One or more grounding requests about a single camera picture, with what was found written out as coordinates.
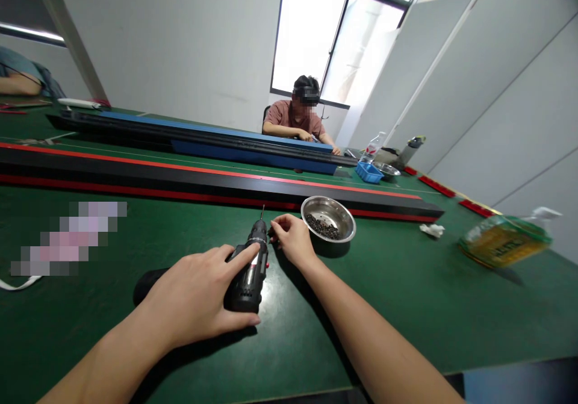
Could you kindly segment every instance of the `window frame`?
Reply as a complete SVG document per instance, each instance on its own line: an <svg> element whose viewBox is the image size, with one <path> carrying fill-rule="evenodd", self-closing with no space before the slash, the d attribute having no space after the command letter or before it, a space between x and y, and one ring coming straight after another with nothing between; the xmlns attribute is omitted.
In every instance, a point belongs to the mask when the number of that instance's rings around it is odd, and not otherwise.
<svg viewBox="0 0 578 404"><path fill-rule="evenodd" d="M399 20L399 23L397 24L397 29L399 29L399 27L402 25L405 16L408 14L408 10L409 7L411 5L412 1L409 2L404 2L401 0L375 0L375 1L379 1L383 4L389 5L390 7L395 7L398 8L400 10L403 11L402 17ZM343 24L343 19L345 17L345 13L347 11L347 6L349 4L349 0L344 0L343 1L343 7L341 9L341 14L339 17L339 22L337 24L337 29L335 30L335 35L333 38L333 42L331 44L331 48L329 50L329 57L327 59L327 64L325 66L325 71L323 72L323 77L321 78L321 85L320 85L320 90L319 93L320 95L323 94L323 88L325 86L325 79L327 78L327 73L329 72L329 66L331 65L331 61L333 59L333 53L335 52L335 46L337 45L337 40L339 39L339 33L341 31L341 25ZM286 96L286 97L291 97L292 93L289 91L283 91L277 88L273 88L273 77L275 75L275 57L277 56L277 42L279 40L279 26L281 25L281 8L283 6L283 0L279 0L279 15L277 17L277 33L275 35L275 52L273 53L273 67L272 67L272 71L271 71L271 85L269 86L269 92L273 93L273 94L279 94L282 96ZM338 103L338 102L333 102L333 101L329 101L329 100L320 100L320 103L325 104L327 106L333 106L333 107L338 107L338 108L342 108L342 109L349 109L349 105L343 104L343 103Z"/></svg>
<svg viewBox="0 0 578 404"><path fill-rule="evenodd" d="M11 23L0 23L0 34L8 35L10 37L17 37L17 38L21 38L21 39L25 39L25 40L30 40L30 41L34 41L37 43L44 43L44 44L49 44L52 46L58 46L58 47L62 47L62 48L66 47L66 43L64 42L64 40L63 41L55 40L55 39L52 39L50 37L45 37L43 35L33 34L32 32L26 32L26 31L20 31L18 29L6 28L2 25L14 26L16 28L22 28L22 29L30 29L30 31L34 31L34 32L38 32L38 33L47 32L47 31L35 30L35 29L31 29L31 28L24 28L24 26L12 25Z"/></svg>

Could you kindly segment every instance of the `hand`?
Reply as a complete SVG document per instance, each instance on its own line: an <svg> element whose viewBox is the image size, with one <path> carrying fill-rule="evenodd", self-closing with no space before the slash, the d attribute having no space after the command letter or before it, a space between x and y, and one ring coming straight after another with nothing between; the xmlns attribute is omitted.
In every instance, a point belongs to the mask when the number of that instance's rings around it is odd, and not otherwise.
<svg viewBox="0 0 578 404"><path fill-rule="evenodd" d="M309 228L303 220L292 214L277 216L271 221L271 229L275 233L271 242L279 241L283 253L298 269L314 261L320 261L315 255Z"/></svg>
<svg viewBox="0 0 578 404"><path fill-rule="evenodd" d="M313 136L311 136L311 133L306 132L303 129L299 129L299 139L307 141L307 142L312 142L313 141Z"/></svg>
<svg viewBox="0 0 578 404"><path fill-rule="evenodd" d="M257 314L231 312L223 307L229 284L253 260L259 243L226 263L233 250L224 244L181 258L153 285L136 309L144 311L141 318L158 325L158 335L165 340L167 350L261 322Z"/></svg>

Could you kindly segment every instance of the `bottle cap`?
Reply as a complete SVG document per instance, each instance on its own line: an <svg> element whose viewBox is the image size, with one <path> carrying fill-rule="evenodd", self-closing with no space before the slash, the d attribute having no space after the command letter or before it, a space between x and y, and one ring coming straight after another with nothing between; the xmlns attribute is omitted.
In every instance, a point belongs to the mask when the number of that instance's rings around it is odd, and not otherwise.
<svg viewBox="0 0 578 404"><path fill-rule="evenodd" d="M562 213L559 213L547 207L538 207L537 209L532 211L532 214L535 217L540 217L542 219L555 219L557 217L562 216Z"/></svg>

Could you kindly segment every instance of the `red stripe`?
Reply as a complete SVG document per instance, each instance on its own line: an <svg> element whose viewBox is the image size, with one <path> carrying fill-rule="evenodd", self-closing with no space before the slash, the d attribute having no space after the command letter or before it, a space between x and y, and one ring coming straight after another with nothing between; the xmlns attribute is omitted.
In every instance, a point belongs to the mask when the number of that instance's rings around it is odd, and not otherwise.
<svg viewBox="0 0 578 404"><path fill-rule="evenodd" d="M25 145L14 145L8 143L0 143L0 148L10 148L10 149L18 149L23 151L33 151L33 152L41 152L45 154L57 154L57 155L66 155L71 157L83 157L83 158L91 158L95 160L105 160L105 161L115 161L115 162L122 162L122 163L132 163L132 164L139 164L144 166L155 166L155 167L163 167L163 168L170 168L170 169L181 169L181 170L188 170L191 172L203 172L203 173L212 173L218 175L230 175L230 176L237 176L241 178L253 178L253 179L262 179L267 181L277 181L277 182L285 182L289 184L299 184L299 185L307 185L313 187L323 187L323 188L332 188L337 190L347 190L347 191L356 191L361 193L371 193L371 194L382 194L386 196L395 196L395 197L404 197L410 199L421 199L419 196L404 194L404 193L392 193L392 192L384 192L378 190L369 190L369 189L362 189L357 187L343 187L343 186L336 186L330 184L322 184L316 182L307 182L307 181L300 181L300 180L290 180L284 178L275 178L269 177L264 175L251 175L251 174L244 174L238 172L229 172L229 171L222 171L216 169L205 169L205 168L197 168L192 166L182 166L182 165L175 165L175 164L168 164L168 163L157 163L151 162L146 160L135 160L135 159L127 159L122 157L110 157L110 156L101 156L96 154L86 154L86 153L79 153L74 151L64 151L58 149L48 149L48 148L38 148L38 147L31 147Z"/></svg>
<svg viewBox="0 0 578 404"><path fill-rule="evenodd" d="M412 220L413 222L435 222L437 217L413 216L411 214L383 213L381 211L349 210L354 216L380 217L382 219Z"/></svg>
<svg viewBox="0 0 578 404"><path fill-rule="evenodd" d="M236 204L236 205L253 205L256 207L261 207L263 204L267 208L282 208L284 210L299 211L301 209L299 204L291 204L289 202L278 202L278 201L263 201L258 199L245 199L239 197L230 196L216 196L198 193L186 193L186 192L175 192L167 190L157 190L148 189L141 187L127 187L127 186L116 186L116 185L105 185L105 184L95 184L86 183L81 181L66 181L66 180L56 180L48 178L32 178L23 177L17 175L2 175L0 174L0 182L10 183L10 184L20 184L20 185L34 185L34 186L44 186L44 187L55 187L55 188L66 188L72 190L90 190L90 191L101 191L106 193L120 193L128 195L137 196L152 196L152 197L164 197L169 199L185 199L194 200L201 202L218 202L221 204ZM411 220L415 222L435 222L434 217L423 217L423 216L411 216L406 214L396 214L396 213L382 213L378 211L366 211L366 210L349 210L354 216L368 216L368 217L380 217L382 219L399 219L399 220Z"/></svg>

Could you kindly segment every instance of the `green workbench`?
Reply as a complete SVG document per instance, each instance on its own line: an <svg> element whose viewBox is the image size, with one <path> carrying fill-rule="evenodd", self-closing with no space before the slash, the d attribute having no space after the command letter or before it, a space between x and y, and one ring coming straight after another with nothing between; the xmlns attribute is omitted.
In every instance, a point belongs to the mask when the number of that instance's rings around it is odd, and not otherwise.
<svg viewBox="0 0 578 404"><path fill-rule="evenodd" d="M68 132L43 116L3 115L0 141L21 143ZM211 160L121 146L69 135L53 148L165 163L226 169L378 190L411 192L446 211L440 240L417 223L357 218L346 252L322 260L376 308L442 373L578 355L578 267L548 250L495 272L463 256L458 238L482 218L416 177L397 184L364 184L351 169L337 176ZM132 310L132 290L147 270L223 243L245 241L259 210L190 202L105 196L0 185L0 278L21 246L38 246L40 233L58 230L79 201L126 201L107 246L91 247L79 275L45 277L17 293L0 292L2 401L33 402ZM270 220L279 211L265 210ZM238 403L320 393L359 384L310 288L270 248L262 323L178 349L149 374L135 402Z"/></svg>

